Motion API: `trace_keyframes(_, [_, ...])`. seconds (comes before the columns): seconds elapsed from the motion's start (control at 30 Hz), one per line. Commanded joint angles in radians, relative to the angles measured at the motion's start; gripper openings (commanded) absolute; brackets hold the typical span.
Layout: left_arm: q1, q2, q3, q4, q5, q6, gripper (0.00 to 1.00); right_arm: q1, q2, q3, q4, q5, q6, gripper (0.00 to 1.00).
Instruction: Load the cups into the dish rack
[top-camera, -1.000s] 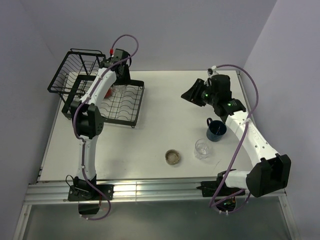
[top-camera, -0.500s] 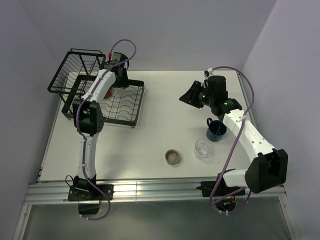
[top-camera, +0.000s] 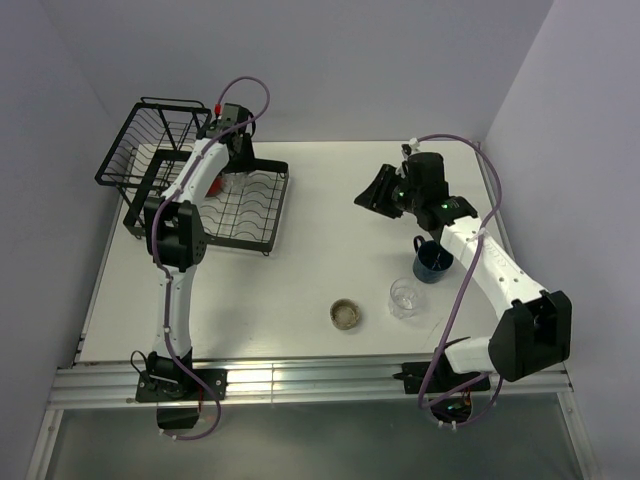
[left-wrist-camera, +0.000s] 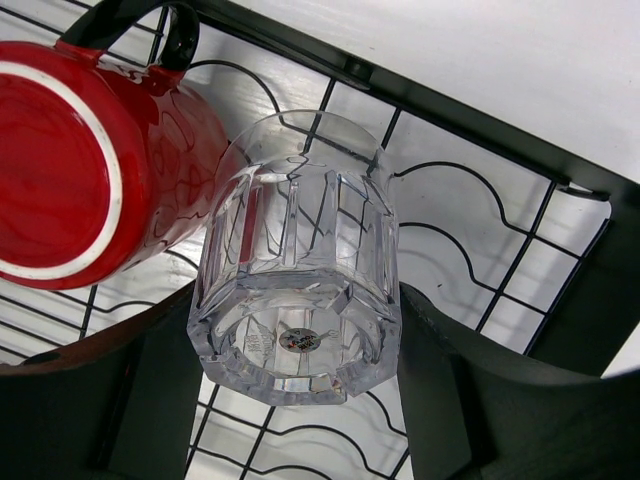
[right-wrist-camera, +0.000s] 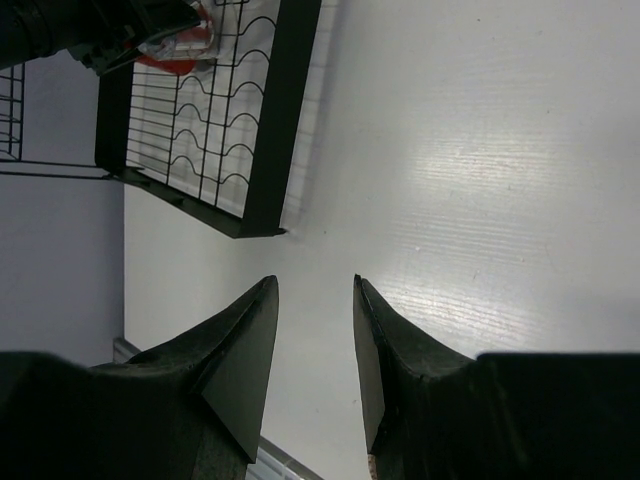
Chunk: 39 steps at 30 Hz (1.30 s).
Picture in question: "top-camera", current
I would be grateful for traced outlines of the clear plastic cup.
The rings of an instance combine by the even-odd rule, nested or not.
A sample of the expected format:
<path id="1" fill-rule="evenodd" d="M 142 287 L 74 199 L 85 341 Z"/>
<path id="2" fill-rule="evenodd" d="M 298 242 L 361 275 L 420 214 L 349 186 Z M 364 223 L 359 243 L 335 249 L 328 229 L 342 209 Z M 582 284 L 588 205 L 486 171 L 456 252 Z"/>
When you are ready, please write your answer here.
<path id="1" fill-rule="evenodd" d="M 222 176 L 222 192 L 228 196 L 242 195 L 249 181 L 246 172 L 228 173 Z"/>
<path id="2" fill-rule="evenodd" d="M 388 308 L 397 319 L 415 317 L 422 308 L 422 291 L 412 278 L 399 278 L 390 286 Z"/>

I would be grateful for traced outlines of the red mug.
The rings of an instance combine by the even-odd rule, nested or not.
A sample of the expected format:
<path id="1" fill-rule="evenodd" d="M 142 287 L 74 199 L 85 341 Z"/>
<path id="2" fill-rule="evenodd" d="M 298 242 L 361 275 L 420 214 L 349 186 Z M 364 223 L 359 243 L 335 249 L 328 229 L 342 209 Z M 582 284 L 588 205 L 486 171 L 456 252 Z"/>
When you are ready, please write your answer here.
<path id="1" fill-rule="evenodd" d="M 221 176 L 218 176 L 209 187 L 207 191 L 207 196 L 211 197 L 211 196 L 217 195 L 221 191 L 222 187 L 223 187 L 223 178 Z"/>

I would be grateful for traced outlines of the dark blue mug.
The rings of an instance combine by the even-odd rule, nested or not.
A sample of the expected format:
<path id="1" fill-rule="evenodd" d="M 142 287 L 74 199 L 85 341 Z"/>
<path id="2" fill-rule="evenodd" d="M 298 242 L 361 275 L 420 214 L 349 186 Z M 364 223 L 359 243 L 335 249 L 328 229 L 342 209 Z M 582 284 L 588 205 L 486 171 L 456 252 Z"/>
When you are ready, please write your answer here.
<path id="1" fill-rule="evenodd" d="M 412 271 L 425 284 L 439 282 L 454 263 L 454 257 L 436 241 L 418 235 L 413 239 L 415 258 Z"/>

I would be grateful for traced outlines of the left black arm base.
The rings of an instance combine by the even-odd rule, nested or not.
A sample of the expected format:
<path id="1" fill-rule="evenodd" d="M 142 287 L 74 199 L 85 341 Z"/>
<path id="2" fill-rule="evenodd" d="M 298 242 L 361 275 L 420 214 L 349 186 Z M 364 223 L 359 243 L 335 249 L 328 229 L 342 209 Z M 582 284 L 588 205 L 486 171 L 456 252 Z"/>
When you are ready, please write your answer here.
<path id="1" fill-rule="evenodd" d="M 155 352 L 146 356 L 134 350 L 129 360 L 138 374 L 135 401 L 158 404 L 156 422 L 164 432 L 191 430 L 200 419 L 204 402 L 220 401 L 226 395 L 225 369 L 193 369 L 191 352 L 178 360 L 191 375 L 171 358 Z"/>

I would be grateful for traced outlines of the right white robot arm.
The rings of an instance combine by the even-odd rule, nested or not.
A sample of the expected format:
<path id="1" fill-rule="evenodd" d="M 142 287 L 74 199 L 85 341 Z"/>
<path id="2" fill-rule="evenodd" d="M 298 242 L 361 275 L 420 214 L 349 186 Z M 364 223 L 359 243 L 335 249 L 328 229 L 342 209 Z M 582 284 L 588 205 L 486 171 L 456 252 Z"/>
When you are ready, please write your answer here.
<path id="1" fill-rule="evenodd" d="M 572 304 L 529 277 L 487 233 L 477 211 L 449 193 L 438 153 L 410 155 L 399 167 L 382 165 L 355 204 L 395 219 L 415 216 L 446 252 L 465 267 L 492 305 L 498 324 L 490 337 L 459 340 L 433 365 L 435 383 L 452 390 L 468 373 L 497 373 L 514 382 L 566 361 Z"/>

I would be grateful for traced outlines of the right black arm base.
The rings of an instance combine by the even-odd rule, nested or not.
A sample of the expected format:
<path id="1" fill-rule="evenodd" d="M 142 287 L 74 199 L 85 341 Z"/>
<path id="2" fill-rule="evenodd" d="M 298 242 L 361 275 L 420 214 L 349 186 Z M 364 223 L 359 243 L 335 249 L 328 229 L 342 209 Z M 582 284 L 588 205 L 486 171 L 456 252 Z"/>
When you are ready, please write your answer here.
<path id="1" fill-rule="evenodd" d="M 401 371 L 395 373 L 392 378 L 403 382 L 404 392 L 407 395 L 417 394 L 429 366 L 429 362 L 405 362 L 401 364 Z M 446 393 L 465 382 L 474 380 L 479 375 L 479 372 L 455 373 L 449 362 L 441 359 L 429 380 L 426 392 Z"/>

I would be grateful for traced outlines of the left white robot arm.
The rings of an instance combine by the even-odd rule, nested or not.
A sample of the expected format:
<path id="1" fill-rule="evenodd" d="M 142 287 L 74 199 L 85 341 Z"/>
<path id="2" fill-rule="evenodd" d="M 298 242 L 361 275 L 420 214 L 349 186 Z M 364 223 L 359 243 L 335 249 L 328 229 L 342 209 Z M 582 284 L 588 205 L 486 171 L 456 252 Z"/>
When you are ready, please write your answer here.
<path id="1" fill-rule="evenodd" d="M 216 106 L 177 178 L 144 205 L 147 248 L 160 274 L 158 327 L 146 368 L 172 399 L 187 397 L 195 386 L 189 312 L 197 265 L 207 249 L 199 208 L 216 177 L 240 155 L 252 123 L 245 107 Z"/>

